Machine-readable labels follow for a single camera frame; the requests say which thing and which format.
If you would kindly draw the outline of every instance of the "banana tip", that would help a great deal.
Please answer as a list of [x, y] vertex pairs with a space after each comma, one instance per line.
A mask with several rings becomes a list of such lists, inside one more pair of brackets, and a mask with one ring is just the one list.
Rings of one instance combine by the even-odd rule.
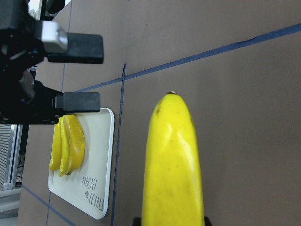
[[167, 94], [177, 94], [176, 92], [174, 92], [173, 90], [169, 91]]

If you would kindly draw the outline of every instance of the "blue tape line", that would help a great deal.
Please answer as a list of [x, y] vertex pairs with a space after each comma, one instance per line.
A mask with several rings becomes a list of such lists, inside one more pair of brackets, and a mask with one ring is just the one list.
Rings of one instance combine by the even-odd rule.
[[[301, 31], [301, 23], [296, 24], [296, 25], [292, 25], [292, 26], [289, 26], [289, 27], [286, 27], [286, 28], [283, 28], [283, 29], [280, 29], [280, 30], [276, 30], [276, 31], [273, 31], [273, 32], [269, 32], [269, 33], [266, 33], [266, 34], [263, 34], [263, 35], [259, 35], [259, 36], [255, 37], [253, 39], [250, 39], [250, 40], [235, 42], [235, 43], [232, 43], [232, 44], [229, 44], [229, 45], [226, 45], [226, 46], [222, 46], [222, 47], [219, 47], [219, 48], [215, 48], [215, 49], [203, 52], [203, 53], [195, 54], [195, 55], [188, 56], [188, 57], [185, 57], [185, 58], [182, 58], [182, 59], [179, 59], [179, 60], [175, 60], [175, 61], [163, 64], [163, 65], [155, 66], [155, 67], [152, 67], [152, 68], [149, 68], [149, 69], [137, 72], [137, 73], [133, 73], [133, 74], [127, 75], [125, 77], [125, 80], [129, 80], [129, 79], [133, 79], [133, 78], [136, 78], [136, 77], [139, 77], [139, 76], [142, 76], [142, 75], [146, 75], [146, 74], [150, 74], [150, 73], [153, 73], [153, 72], [161, 71], [161, 70], [164, 70], [164, 69], [167, 69], [167, 68], [170, 68], [170, 67], [182, 65], [182, 64], [185, 64], [185, 63], [188, 63], [188, 62], [191, 62], [191, 61], [195, 61], [195, 60], [199, 60], [199, 59], [202, 59], [202, 58], [211, 57], [211, 56], [218, 55], [218, 54], [221, 54], [221, 53], [229, 52], [229, 51], [232, 51], [232, 50], [235, 50], [235, 49], [238, 49], [238, 48], [251, 46], [253, 44], [257, 44], [257, 43], [260, 43], [260, 42], [264, 42], [264, 41], [268, 41], [268, 40], [271, 40], [271, 39], [279, 38], [279, 37], [286, 36], [286, 35], [289, 35], [289, 34], [300, 32], [300, 31]], [[78, 92], [89, 91], [89, 90], [92, 90], [92, 89], [95, 89], [95, 88], [111, 85], [111, 84], [120, 82], [121, 79], [122, 78], [118, 78], [118, 79], [114, 79], [114, 80], [111, 80], [111, 81], [100, 83], [98, 85], [94, 85], [94, 86], [91, 86], [91, 87], [88, 87], [88, 88], [85, 88], [85, 89], [80, 89], [80, 90], [78, 90]]]
[[[32, 196], [34, 196], [36, 199], [38, 199], [41, 203], [43, 203], [45, 206], [48, 207], [48, 203], [42, 200], [40, 197], [38, 197], [33, 191], [31, 191], [28, 187], [25, 185], [22, 185], [22, 188], [24, 188], [26, 191], [28, 191]], [[59, 213], [57, 210], [55, 210], [53, 207], [49, 206], [49, 209], [52, 210], [56, 215], [58, 215], [61, 219], [63, 219], [67, 224], [71, 226], [76, 226], [74, 223], [72, 223], [69, 219], [67, 219], [64, 215]]]
[[106, 81], [106, 82], [103, 82], [103, 83], [100, 83], [100, 84], [97, 84], [97, 85], [94, 85], [94, 86], [90, 86], [90, 87], [87, 87], [87, 88], [84, 88], [84, 89], [79, 89], [76, 92], [85, 92], [85, 91], [100, 88], [100, 87], [103, 87], [103, 86], [108, 86], [108, 85], [111, 85], [111, 84], [114, 84], [114, 83], [117, 83], [117, 82], [121, 82], [121, 81], [122, 81], [122, 77], [117, 78], [117, 79], [113, 79], [113, 80], [110, 80], [110, 81]]
[[111, 213], [111, 226], [114, 226], [114, 217], [115, 217], [116, 192], [117, 192], [117, 171], [118, 171], [119, 150], [120, 150], [120, 128], [121, 128], [121, 118], [122, 118], [125, 74], [126, 74], [126, 63], [124, 63], [124, 66], [123, 66], [122, 80], [121, 80], [121, 94], [120, 94], [117, 148], [116, 148], [116, 163], [115, 163], [115, 172], [114, 172], [114, 188], [113, 188], [113, 201], [112, 201], [112, 213]]
[[[73, 4], [73, 0], [70, 1], [70, 14], [69, 14], [68, 32], [70, 32], [71, 15], [72, 15], [72, 4]], [[61, 92], [63, 92], [63, 89], [64, 89], [65, 68], [66, 68], [66, 63], [64, 63], [64, 68], [63, 68], [63, 78], [62, 78]]]
[[49, 219], [49, 207], [50, 207], [50, 198], [51, 198], [51, 192], [49, 191], [48, 206], [47, 206], [47, 218], [46, 218], [46, 226], [48, 226], [48, 219]]

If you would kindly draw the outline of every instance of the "white tray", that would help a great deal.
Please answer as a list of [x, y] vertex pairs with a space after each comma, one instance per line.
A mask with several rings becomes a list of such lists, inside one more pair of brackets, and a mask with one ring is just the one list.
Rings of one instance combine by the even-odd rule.
[[49, 171], [48, 187], [95, 219], [108, 209], [114, 115], [109, 108], [98, 113], [75, 114], [85, 136], [85, 156], [81, 167], [69, 176]]

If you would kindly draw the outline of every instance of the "banana bunch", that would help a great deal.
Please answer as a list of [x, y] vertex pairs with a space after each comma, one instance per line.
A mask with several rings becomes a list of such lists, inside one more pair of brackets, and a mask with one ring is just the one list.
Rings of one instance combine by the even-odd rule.
[[85, 138], [78, 119], [64, 115], [55, 125], [49, 169], [60, 170], [60, 177], [70, 175], [81, 166], [84, 154]]
[[146, 146], [142, 226], [204, 226], [197, 137], [176, 93], [154, 109]]

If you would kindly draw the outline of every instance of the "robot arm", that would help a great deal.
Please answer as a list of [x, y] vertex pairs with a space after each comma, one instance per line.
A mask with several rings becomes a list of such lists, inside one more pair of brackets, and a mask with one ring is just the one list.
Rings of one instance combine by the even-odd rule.
[[50, 62], [103, 63], [103, 38], [67, 33], [38, 21], [24, 0], [0, 0], [0, 123], [56, 124], [66, 113], [98, 112], [99, 93], [62, 93], [45, 87], [26, 69]]

